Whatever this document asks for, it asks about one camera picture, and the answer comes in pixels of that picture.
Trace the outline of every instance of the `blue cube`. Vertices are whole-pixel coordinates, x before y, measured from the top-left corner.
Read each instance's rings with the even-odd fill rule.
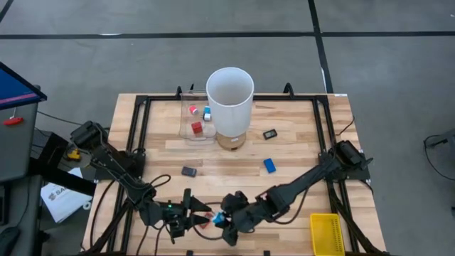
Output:
[[[275,165],[273,164],[272,159],[265,159],[264,160],[265,168],[267,168],[267,172],[271,174],[272,172],[276,171]]]

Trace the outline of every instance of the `wooden base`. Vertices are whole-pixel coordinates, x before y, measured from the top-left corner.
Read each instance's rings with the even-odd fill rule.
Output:
[[[219,145],[227,150],[234,151],[240,148],[245,141],[247,140],[247,133],[241,134],[237,137],[227,137],[216,133],[216,140],[218,141]]]

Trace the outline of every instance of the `red handle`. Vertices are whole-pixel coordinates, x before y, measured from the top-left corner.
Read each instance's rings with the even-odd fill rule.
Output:
[[[11,125],[20,124],[20,123],[22,123],[22,121],[23,121],[23,117],[14,117],[14,118],[5,120],[3,122],[3,124],[6,126],[11,126]]]

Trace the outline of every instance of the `blue screen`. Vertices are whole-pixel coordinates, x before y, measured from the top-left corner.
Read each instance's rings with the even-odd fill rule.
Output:
[[[40,96],[23,83],[0,69],[0,108],[9,105],[21,105],[27,102],[37,102]]]

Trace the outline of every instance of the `monitor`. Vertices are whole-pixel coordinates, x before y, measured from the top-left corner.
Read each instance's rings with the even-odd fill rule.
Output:
[[[47,99],[38,88],[0,62],[0,110]]]

